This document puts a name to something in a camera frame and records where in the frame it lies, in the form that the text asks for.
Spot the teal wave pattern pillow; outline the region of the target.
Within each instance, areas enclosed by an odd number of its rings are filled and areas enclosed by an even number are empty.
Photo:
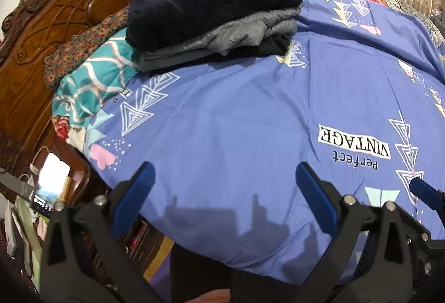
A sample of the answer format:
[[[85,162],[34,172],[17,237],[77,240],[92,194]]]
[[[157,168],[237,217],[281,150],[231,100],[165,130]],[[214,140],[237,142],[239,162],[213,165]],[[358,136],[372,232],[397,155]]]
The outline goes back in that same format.
[[[123,28],[106,40],[74,72],[62,78],[52,114],[67,117],[72,127],[85,127],[109,99],[119,95],[140,72],[139,53],[127,43]]]

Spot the dark navy fluffy garment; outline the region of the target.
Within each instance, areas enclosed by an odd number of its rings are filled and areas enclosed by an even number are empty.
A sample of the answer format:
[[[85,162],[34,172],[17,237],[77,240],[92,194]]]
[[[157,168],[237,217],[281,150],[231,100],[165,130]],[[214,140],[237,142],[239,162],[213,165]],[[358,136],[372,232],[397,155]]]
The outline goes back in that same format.
[[[253,13],[301,5],[302,0],[132,0],[126,39],[141,52],[154,52]]]

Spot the grey puffer jacket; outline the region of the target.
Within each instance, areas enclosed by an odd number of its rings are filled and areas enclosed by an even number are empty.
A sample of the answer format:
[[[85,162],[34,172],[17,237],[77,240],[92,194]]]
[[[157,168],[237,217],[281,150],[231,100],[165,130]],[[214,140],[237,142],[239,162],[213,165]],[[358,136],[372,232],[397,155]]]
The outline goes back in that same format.
[[[296,17],[300,11],[300,7],[280,9],[230,21],[183,43],[143,52],[139,68],[148,73],[200,62],[212,55],[220,61],[283,55],[297,31]]]

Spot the blue patterned bed sheet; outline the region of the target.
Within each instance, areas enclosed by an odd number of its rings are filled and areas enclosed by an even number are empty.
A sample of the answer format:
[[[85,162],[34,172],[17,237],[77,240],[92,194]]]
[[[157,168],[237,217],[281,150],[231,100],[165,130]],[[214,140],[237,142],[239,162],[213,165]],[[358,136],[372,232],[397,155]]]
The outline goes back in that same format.
[[[360,203],[394,201],[433,238],[410,181],[444,188],[444,38],[368,0],[303,0],[292,49],[140,73],[91,120],[111,187],[153,163],[141,214],[180,246],[300,284],[330,242],[296,185],[307,162]]]

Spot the smartphone with lit screen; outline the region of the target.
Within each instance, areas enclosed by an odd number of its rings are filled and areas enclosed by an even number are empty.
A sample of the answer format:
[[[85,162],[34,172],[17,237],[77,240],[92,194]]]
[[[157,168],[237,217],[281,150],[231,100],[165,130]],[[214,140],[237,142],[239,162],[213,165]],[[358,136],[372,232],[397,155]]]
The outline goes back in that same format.
[[[31,207],[44,217],[49,217],[62,194],[71,168],[53,152],[50,152],[38,174]]]

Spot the brown floral pillow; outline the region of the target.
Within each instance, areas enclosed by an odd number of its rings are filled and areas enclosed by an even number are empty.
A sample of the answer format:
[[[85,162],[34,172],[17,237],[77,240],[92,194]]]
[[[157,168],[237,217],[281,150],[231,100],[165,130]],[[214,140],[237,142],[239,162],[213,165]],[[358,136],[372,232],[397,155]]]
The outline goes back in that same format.
[[[62,78],[75,71],[109,38],[127,26],[129,6],[106,17],[98,25],[73,35],[44,59],[44,82],[55,91]]]

